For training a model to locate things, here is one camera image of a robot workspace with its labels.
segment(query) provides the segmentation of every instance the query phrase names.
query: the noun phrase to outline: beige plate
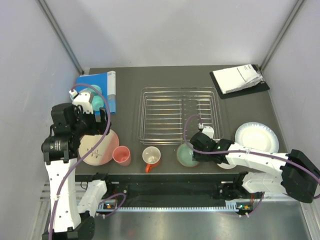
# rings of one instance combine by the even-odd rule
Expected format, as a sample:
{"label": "beige plate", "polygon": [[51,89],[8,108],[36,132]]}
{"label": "beige plate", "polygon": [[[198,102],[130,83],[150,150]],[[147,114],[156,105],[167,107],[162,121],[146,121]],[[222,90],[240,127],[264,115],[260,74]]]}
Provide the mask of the beige plate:
{"label": "beige plate", "polygon": [[[82,157],[85,155],[99,141],[101,136],[102,135],[83,136],[80,141],[79,156]],[[113,130],[110,130],[109,134],[105,136],[99,146],[83,161],[92,166],[106,164],[112,160],[112,153],[117,147],[119,147],[119,138]]]}

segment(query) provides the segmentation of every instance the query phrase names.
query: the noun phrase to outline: blue box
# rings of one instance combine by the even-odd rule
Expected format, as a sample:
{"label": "blue box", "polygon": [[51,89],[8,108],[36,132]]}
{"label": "blue box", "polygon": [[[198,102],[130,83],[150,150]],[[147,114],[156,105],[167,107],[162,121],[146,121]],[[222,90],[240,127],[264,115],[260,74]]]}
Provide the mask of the blue box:
{"label": "blue box", "polygon": [[[76,81],[76,84],[89,84],[89,85],[98,85],[102,90],[102,95],[106,99],[110,113],[116,113],[116,72],[109,71],[101,74],[93,75],[83,75],[79,76]],[[77,92],[86,89],[85,86],[78,86],[75,88]]]}

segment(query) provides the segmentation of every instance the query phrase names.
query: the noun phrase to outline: mug handle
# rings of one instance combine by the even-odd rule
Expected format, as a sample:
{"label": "mug handle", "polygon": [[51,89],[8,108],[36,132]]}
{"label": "mug handle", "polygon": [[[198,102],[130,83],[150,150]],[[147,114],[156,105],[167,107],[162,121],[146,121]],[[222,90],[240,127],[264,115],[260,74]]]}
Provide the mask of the mug handle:
{"label": "mug handle", "polygon": [[146,167],[145,167],[145,172],[148,174],[148,173],[150,173],[151,169],[152,169],[152,165],[151,164],[147,164]]}

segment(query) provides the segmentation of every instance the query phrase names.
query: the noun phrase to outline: mint green bowl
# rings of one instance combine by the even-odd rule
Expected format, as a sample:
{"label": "mint green bowl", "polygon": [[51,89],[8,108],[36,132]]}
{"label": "mint green bowl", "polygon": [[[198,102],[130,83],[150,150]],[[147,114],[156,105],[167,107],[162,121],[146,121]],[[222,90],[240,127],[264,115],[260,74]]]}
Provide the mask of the mint green bowl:
{"label": "mint green bowl", "polygon": [[185,167],[195,167],[198,161],[192,161],[193,151],[185,144],[181,144],[176,151],[176,159]]}

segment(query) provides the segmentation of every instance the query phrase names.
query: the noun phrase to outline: paper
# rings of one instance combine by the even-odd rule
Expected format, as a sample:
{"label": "paper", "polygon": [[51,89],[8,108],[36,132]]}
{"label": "paper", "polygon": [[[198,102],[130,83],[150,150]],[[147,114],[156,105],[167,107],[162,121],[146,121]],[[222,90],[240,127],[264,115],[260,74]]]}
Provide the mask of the paper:
{"label": "paper", "polygon": [[223,94],[250,88],[263,80],[251,64],[213,71]]}

